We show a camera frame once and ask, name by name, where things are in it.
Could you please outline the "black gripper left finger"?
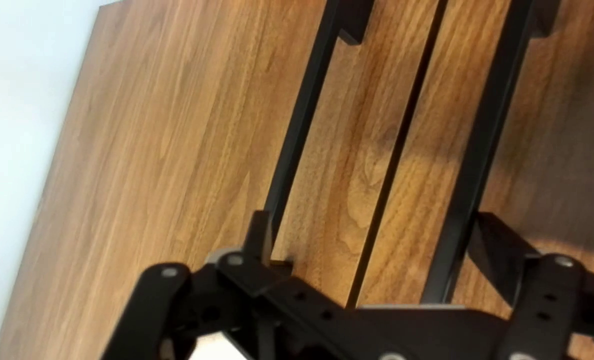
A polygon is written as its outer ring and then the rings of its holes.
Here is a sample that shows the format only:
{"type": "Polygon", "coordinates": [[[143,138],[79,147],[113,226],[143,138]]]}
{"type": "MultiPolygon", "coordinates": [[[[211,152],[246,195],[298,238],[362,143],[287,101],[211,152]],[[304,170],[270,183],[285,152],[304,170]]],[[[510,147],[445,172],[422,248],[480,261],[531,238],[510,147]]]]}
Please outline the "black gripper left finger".
{"type": "Polygon", "coordinates": [[[287,263],[271,263],[271,240],[271,214],[257,210],[244,245],[198,272],[179,261],[145,268],[102,360],[187,360],[214,332],[254,360],[347,360],[340,308],[287,263]]]}

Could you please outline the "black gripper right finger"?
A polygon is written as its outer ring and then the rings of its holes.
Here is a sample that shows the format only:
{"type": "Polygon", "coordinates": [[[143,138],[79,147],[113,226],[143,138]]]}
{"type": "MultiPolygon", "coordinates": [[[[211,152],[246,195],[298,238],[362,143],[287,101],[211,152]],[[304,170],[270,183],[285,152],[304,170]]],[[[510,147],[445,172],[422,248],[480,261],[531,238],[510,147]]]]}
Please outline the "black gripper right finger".
{"type": "Polygon", "coordinates": [[[573,334],[594,341],[594,272],[565,253],[539,253],[495,214],[477,211],[469,259],[512,308],[499,360],[569,360],[573,334]]]}

